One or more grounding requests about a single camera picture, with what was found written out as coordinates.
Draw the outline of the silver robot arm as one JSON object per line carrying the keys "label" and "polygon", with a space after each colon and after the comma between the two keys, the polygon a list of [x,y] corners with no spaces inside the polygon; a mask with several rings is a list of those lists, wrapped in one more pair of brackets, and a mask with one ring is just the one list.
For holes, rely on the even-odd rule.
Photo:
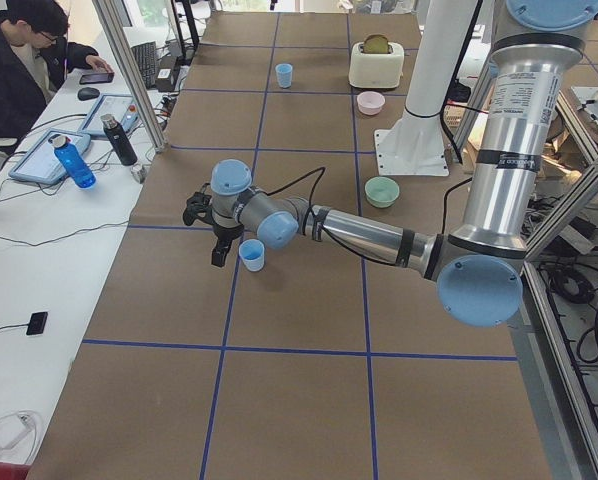
{"label": "silver robot arm", "polygon": [[296,235],[330,240],[369,261],[409,268],[432,280],[455,319],[489,327],[518,310],[525,257],[523,216],[564,73],[582,57],[598,1],[507,1],[497,12],[491,48],[497,75],[463,222],[427,236],[324,206],[277,200],[252,183],[250,169],[226,159],[212,171],[210,217],[223,266],[244,231],[261,247]]}

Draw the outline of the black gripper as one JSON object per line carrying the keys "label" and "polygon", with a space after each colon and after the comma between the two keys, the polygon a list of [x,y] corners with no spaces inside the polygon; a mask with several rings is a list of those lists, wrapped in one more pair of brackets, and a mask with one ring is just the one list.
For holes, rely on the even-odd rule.
{"label": "black gripper", "polygon": [[243,225],[236,223],[225,226],[215,221],[213,233],[216,236],[216,244],[211,252],[211,264],[216,267],[224,267],[232,243],[243,234]]}

